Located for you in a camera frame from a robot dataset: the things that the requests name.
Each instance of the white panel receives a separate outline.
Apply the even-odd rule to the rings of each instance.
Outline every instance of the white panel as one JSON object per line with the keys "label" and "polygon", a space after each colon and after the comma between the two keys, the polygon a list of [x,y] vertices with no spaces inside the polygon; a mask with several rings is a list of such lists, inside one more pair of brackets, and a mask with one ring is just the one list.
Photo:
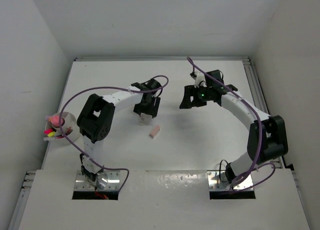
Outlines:
{"label": "white panel", "polygon": [[278,0],[34,0],[71,57],[251,55]]}
{"label": "white panel", "polygon": [[210,200],[206,171],[132,171],[118,201],[71,200],[75,177],[37,171],[19,229],[308,229],[290,170],[276,170],[250,200]]}
{"label": "white panel", "polygon": [[[233,84],[252,101],[241,61],[195,61],[204,70],[220,69],[226,84]],[[131,170],[203,170],[216,169],[221,159],[235,160],[247,151],[248,130],[230,112],[208,102],[201,108],[179,109],[184,86],[194,83],[192,67],[186,60],[74,62],[62,103],[77,92],[95,86],[128,87],[159,74],[167,75],[158,115],[148,125],[139,125],[133,107],[114,115],[110,133],[104,140],[101,162],[106,167]],[[67,111],[78,116],[92,93],[105,95],[111,90],[85,93],[74,99]],[[161,131],[149,137],[155,125]],[[83,139],[76,143],[83,147]],[[45,170],[79,170],[79,152],[73,146],[51,143]]]}
{"label": "white panel", "polygon": [[256,54],[256,66],[271,114],[285,120],[293,162],[312,229],[320,229],[318,172],[319,0],[282,0]]}
{"label": "white panel", "polygon": [[70,63],[32,0],[0,0],[0,229],[27,170],[41,166],[45,115],[56,112]]}

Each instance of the rubber eraser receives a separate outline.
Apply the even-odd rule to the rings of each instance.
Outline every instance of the rubber eraser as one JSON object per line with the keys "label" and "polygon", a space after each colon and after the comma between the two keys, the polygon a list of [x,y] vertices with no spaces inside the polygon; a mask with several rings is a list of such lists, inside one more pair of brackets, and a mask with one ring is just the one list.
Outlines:
{"label": "rubber eraser", "polygon": [[152,129],[149,135],[154,139],[155,136],[158,134],[159,130],[160,130],[160,126],[156,125],[155,128]]}

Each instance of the white tabletop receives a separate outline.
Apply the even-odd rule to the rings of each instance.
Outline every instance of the white tabletop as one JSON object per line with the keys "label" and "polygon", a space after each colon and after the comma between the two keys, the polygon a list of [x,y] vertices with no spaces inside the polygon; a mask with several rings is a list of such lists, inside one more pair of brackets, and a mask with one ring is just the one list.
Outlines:
{"label": "white tabletop", "polygon": [[256,199],[240,200],[210,200],[200,170],[132,171],[118,201],[72,200],[75,176],[37,171],[19,230],[309,229],[289,169],[258,186]]}
{"label": "white tabletop", "polygon": [[[242,61],[201,60],[205,71],[219,69],[226,84],[233,84],[244,98],[253,102]],[[128,87],[164,74],[170,79],[161,96],[158,115],[148,126],[140,126],[133,107],[113,117],[111,131],[104,141],[102,163],[106,167],[131,170],[204,170],[216,168],[221,159],[232,161],[247,151],[248,131],[218,104],[180,110],[184,86],[193,84],[192,67],[185,60],[74,62],[62,104],[79,91],[96,86]],[[78,117],[90,94],[104,95],[112,90],[85,93],[74,99],[66,111]],[[159,124],[155,139],[149,132]],[[83,147],[80,137],[77,142]],[[51,143],[43,169],[79,170],[79,152],[71,145]]]}
{"label": "white tabletop", "polygon": [[[220,69],[252,102],[241,61],[196,61],[204,70]],[[288,169],[277,169],[255,188],[256,199],[210,200],[207,170],[221,159],[232,161],[246,151],[248,131],[215,103],[179,110],[184,86],[192,84],[186,61],[75,62],[62,103],[95,86],[128,87],[154,75],[170,79],[158,116],[148,126],[128,108],[114,116],[105,139],[103,163],[131,170],[118,201],[72,200],[79,152],[50,144],[43,170],[36,173],[20,230],[305,230],[308,229],[295,182]],[[111,91],[96,91],[103,95]],[[90,93],[66,109],[78,116]],[[155,139],[148,134],[156,125]],[[82,139],[76,142],[83,147]],[[270,168],[252,174],[263,179]]]}

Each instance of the white wall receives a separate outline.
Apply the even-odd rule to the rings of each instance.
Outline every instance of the white wall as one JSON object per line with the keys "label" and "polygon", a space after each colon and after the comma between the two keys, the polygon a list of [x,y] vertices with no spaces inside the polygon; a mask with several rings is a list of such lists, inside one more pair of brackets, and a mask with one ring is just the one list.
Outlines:
{"label": "white wall", "polygon": [[319,0],[281,0],[255,57],[268,107],[285,119],[312,229],[320,229],[319,13]]}
{"label": "white wall", "polygon": [[252,55],[278,0],[34,0],[76,56]]}
{"label": "white wall", "polygon": [[25,172],[41,167],[44,117],[58,109],[70,64],[32,0],[0,0],[0,230]]}

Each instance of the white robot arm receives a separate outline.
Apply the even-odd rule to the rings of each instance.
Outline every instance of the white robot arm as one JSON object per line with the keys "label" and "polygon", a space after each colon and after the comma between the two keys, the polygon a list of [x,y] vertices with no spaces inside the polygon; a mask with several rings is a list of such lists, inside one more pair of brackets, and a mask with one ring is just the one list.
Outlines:
{"label": "white robot arm", "polygon": [[[101,156],[103,152],[103,142],[108,135],[114,114],[118,111],[134,105],[134,113],[157,116],[160,98],[156,92],[160,83],[155,79],[150,79],[145,83],[134,83],[128,91],[119,91],[113,94],[98,96],[92,94],[84,105],[78,119],[77,125],[84,139],[84,151],[90,157],[80,155],[81,171],[90,180],[95,182],[97,173],[101,168],[90,159],[102,165]],[[149,91],[149,93],[134,93],[132,91]]]}
{"label": "white robot arm", "polygon": [[[207,72],[207,74],[224,84],[221,71],[214,70]],[[194,79],[194,85],[184,87],[184,97],[180,109],[205,106],[207,105],[207,101],[212,100],[235,115],[249,130],[247,151],[226,167],[225,176],[227,181],[231,183],[236,176],[250,169],[255,158],[259,139],[257,117],[241,99],[237,98],[226,88],[213,82],[207,76],[204,76],[200,72],[193,72],[190,75]],[[230,84],[227,87],[238,96],[242,96],[233,85]],[[262,145],[257,164],[262,164],[286,154],[288,152],[288,144],[283,118],[280,116],[270,116],[252,104],[249,103],[249,105],[257,112],[262,123]]]}

